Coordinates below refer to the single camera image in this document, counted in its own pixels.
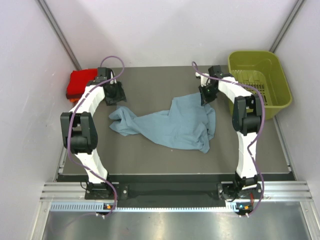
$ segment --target gray table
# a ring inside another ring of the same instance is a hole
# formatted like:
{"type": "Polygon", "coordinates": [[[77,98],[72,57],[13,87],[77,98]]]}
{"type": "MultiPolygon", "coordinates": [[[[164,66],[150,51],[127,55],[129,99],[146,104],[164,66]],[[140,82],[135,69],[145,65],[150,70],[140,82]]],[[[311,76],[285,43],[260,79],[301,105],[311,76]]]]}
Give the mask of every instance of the gray table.
{"type": "MultiPolygon", "coordinates": [[[[119,78],[128,102],[120,102],[137,116],[168,110],[174,97],[198,92],[200,81],[190,66],[126,68],[119,78]]],[[[112,131],[108,118],[116,107],[98,106],[93,119],[98,132],[100,159],[110,174],[229,174],[238,164],[238,137],[232,127],[228,99],[219,93],[211,103],[216,112],[216,131],[208,153],[171,149],[141,134],[122,136],[112,131]]],[[[273,120],[265,122],[257,143],[256,161],[263,173],[288,173],[286,159],[273,120]]],[[[66,160],[63,174],[85,174],[66,160]]]]}

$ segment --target metal post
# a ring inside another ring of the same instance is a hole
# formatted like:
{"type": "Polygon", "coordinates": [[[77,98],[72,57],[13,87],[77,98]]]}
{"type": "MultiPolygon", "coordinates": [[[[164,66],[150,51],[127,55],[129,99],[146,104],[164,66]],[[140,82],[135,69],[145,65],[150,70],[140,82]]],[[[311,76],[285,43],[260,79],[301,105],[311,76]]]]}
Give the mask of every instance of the metal post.
{"type": "Polygon", "coordinates": [[[301,9],[304,2],[305,2],[305,0],[296,1],[291,13],[289,14],[288,18],[286,19],[284,25],[282,26],[280,32],[278,33],[278,35],[276,37],[276,39],[274,40],[274,42],[269,50],[270,52],[274,53],[276,51],[277,47],[279,46],[279,44],[280,44],[281,40],[283,39],[283,37],[285,36],[285,34],[287,33],[291,23],[293,22],[293,20],[297,16],[297,13],[301,9]]]}
{"type": "Polygon", "coordinates": [[[66,40],[63,32],[61,31],[55,17],[53,16],[48,4],[45,0],[36,0],[36,2],[39,4],[40,8],[43,10],[46,18],[48,19],[49,23],[51,24],[54,32],[56,33],[58,39],[60,40],[61,44],[63,45],[66,53],[68,54],[70,60],[72,61],[74,67],[76,70],[81,70],[81,66],[73,53],[68,41],[66,40]]]}

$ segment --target metal floor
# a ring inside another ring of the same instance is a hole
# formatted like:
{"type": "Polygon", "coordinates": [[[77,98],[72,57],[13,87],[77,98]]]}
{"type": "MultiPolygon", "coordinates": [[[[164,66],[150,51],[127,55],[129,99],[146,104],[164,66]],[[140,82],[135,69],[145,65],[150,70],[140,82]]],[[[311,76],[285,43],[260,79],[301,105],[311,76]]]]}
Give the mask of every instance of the metal floor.
{"type": "MultiPolygon", "coordinates": [[[[208,71],[208,67],[199,69],[208,71]]],[[[198,92],[200,81],[191,66],[126,68],[122,81],[126,106],[137,116],[168,110],[174,97],[198,92]]],[[[232,127],[228,99],[220,93],[211,103],[216,112],[215,136],[208,153],[171,149],[155,144],[141,134],[122,136],[112,131],[109,114],[116,107],[98,106],[93,119],[98,132],[97,151],[110,174],[230,174],[238,165],[238,137],[232,127]]],[[[256,161],[263,173],[288,173],[288,166],[273,120],[265,122],[257,142],[256,161]]],[[[86,174],[68,159],[64,175],[86,174]]]]}
{"type": "Polygon", "coordinates": [[[219,212],[115,212],[105,220],[85,216],[63,229],[81,214],[50,212],[43,240],[311,239],[298,202],[264,202],[250,218],[219,212]]]}

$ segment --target shiny metallic surface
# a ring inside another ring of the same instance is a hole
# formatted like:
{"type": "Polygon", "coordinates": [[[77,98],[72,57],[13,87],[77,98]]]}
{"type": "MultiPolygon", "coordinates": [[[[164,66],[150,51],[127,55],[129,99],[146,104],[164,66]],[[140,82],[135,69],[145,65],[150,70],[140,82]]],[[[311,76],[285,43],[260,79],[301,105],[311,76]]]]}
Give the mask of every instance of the shiny metallic surface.
{"type": "Polygon", "coordinates": [[[264,202],[250,218],[220,212],[50,212],[43,240],[311,240],[298,202],[264,202]]]}

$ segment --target crumpled towel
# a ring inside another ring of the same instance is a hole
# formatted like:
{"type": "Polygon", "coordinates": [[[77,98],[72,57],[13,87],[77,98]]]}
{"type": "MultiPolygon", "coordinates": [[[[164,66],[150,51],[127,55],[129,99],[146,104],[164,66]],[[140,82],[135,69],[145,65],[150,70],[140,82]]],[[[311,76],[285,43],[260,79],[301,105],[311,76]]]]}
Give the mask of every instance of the crumpled towel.
{"type": "Polygon", "coordinates": [[[142,134],[152,142],[173,149],[207,153],[216,129],[216,112],[201,106],[200,93],[175,97],[170,110],[136,116],[125,106],[109,115],[110,128],[123,136],[142,134]]]}

